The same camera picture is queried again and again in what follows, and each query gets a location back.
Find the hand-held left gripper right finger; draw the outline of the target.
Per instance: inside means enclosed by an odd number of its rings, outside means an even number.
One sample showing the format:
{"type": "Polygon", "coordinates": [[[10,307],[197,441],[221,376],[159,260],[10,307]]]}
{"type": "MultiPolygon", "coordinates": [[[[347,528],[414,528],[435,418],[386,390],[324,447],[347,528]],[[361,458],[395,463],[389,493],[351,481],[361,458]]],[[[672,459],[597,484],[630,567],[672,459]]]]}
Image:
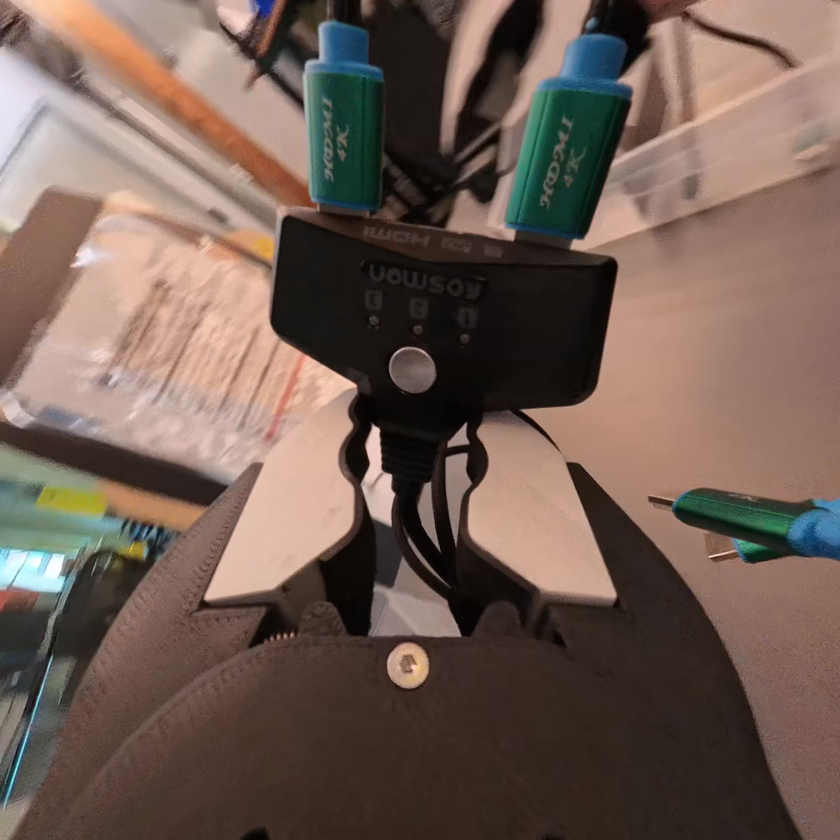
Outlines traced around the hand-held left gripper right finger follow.
{"type": "Polygon", "coordinates": [[[458,523],[464,590],[519,607],[614,606],[615,585],[554,442],[514,413],[484,415],[468,440],[458,523]]]}

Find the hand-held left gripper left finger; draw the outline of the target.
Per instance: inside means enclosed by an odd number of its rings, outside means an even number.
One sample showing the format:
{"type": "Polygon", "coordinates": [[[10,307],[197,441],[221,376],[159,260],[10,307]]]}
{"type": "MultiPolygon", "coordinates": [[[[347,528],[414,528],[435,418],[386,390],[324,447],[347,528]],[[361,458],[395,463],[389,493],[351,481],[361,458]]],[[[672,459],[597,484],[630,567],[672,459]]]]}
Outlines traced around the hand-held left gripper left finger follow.
{"type": "Polygon", "coordinates": [[[206,588],[210,606],[266,602],[289,608],[326,593],[329,564],[361,530],[369,424],[357,395],[338,395],[268,453],[206,588]]]}

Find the black HDMI switch box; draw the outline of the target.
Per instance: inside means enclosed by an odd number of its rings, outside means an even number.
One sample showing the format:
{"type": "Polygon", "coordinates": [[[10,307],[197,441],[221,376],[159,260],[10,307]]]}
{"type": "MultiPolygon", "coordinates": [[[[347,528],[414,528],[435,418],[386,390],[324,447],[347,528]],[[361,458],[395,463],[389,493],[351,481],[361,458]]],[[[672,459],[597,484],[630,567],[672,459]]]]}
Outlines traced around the black HDMI switch box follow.
{"type": "Polygon", "coordinates": [[[575,406],[598,382],[614,259],[309,209],[280,215],[270,324],[349,380],[380,433],[394,529],[426,585],[458,573],[468,431],[575,406]]]}

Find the clear plastic storage bin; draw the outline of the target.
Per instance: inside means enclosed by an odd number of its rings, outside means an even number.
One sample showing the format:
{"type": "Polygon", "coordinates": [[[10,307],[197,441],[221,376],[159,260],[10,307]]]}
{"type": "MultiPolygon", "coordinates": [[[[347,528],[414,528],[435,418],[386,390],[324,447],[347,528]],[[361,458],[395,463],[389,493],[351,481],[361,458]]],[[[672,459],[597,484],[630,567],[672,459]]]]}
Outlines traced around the clear plastic storage bin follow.
{"type": "Polygon", "coordinates": [[[837,55],[784,70],[618,157],[605,195],[643,196],[694,175],[704,183],[728,165],[757,164],[764,153],[799,161],[838,137],[838,105],[837,55]]]}

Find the wooden ceiling beam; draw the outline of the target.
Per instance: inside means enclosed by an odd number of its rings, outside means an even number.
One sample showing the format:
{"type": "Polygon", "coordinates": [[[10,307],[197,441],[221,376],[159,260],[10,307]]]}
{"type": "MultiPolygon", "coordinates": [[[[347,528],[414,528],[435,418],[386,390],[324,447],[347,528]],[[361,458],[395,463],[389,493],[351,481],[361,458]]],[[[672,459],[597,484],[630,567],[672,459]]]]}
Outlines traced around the wooden ceiling beam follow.
{"type": "Polygon", "coordinates": [[[15,3],[65,46],[81,53],[116,81],[236,164],[278,204],[311,207],[307,187],[275,157],[218,112],[193,87],[92,2],[15,3]]]}

